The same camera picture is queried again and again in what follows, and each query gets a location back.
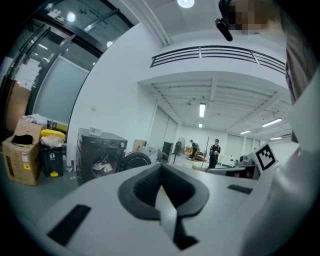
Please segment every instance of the ceiling light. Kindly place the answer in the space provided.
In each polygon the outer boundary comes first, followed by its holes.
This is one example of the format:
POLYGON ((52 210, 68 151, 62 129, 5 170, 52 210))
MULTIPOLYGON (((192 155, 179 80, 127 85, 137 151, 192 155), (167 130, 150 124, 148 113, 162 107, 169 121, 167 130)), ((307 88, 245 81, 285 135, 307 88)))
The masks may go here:
POLYGON ((246 130, 244 132, 241 132, 240 134, 247 134, 247 133, 251 133, 251 131, 250 130, 246 130))
POLYGON ((38 46, 42 47, 43 49, 48 50, 48 48, 47 48, 47 47, 43 46, 43 45, 42 45, 42 44, 40 44, 40 43, 38 43, 38 46))
POLYGON ((68 19, 68 21, 74 22, 76 19, 76 15, 73 12, 69 12, 66 18, 68 19))
POLYGON ((191 8, 194 4, 195 0, 178 0, 178 5, 183 8, 191 8))
POLYGON ((275 123, 278 123, 280 121, 282 121, 282 118, 277 118, 277 119, 275 119, 275 120, 273 120, 271 122, 267 122, 267 123, 263 124, 262 127, 267 127, 267 126, 273 125, 275 123))
POLYGON ((112 42, 112 41, 107 42, 107 43, 106 43, 106 47, 109 48, 113 43, 114 43, 114 42, 112 42))
POLYGON ((203 118, 205 116, 206 104, 200 104, 200 117, 203 118))

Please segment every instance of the standing fan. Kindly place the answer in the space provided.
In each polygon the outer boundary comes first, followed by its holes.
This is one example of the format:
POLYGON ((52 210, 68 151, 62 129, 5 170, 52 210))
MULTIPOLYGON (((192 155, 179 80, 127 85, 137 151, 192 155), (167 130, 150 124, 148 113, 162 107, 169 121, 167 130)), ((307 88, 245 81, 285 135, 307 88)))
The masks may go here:
POLYGON ((185 145, 186 145, 186 140, 185 138, 180 138, 177 143, 175 144, 175 147, 174 147, 174 160, 173 160, 173 163, 175 163, 176 161, 176 156, 181 156, 184 152, 184 149, 185 149, 185 145))

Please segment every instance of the person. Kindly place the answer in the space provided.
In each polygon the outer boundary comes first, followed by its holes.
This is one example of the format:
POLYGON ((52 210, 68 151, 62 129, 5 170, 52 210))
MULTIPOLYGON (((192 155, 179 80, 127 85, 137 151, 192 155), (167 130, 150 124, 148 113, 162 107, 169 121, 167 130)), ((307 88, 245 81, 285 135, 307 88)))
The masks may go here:
MULTIPOLYGON (((257 34, 280 25, 286 37, 285 78, 292 105, 309 85, 319 65, 307 39, 275 0, 220 0, 219 9, 229 30, 257 34)), ((298 142, 292 132, 292 141, 298 142)))
POLYGON ((221 147, 219 146, 219 140, 215 139, 214 145, 210 147, 209 169, 216 168, 220 151, 221 151, 221 147))
POLYGON ((190 140, 191 144, 192 144, 192 154, 190 156, 191 159, 194 159, 195 154, 197 152, 197 150, 199 149, 199 145, 197 143, 195 143, 193 140, 190 140))

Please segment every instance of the trash bin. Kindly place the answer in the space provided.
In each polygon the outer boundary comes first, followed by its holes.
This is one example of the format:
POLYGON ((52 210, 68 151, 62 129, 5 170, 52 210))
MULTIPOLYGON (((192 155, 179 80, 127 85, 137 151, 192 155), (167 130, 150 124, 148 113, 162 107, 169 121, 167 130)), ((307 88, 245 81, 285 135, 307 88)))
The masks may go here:
POLYGON ((64 175, 63 167, 63 146, 49 147, 40 144, 41 158, 44 175, 47 177, 57 177, 64 175))

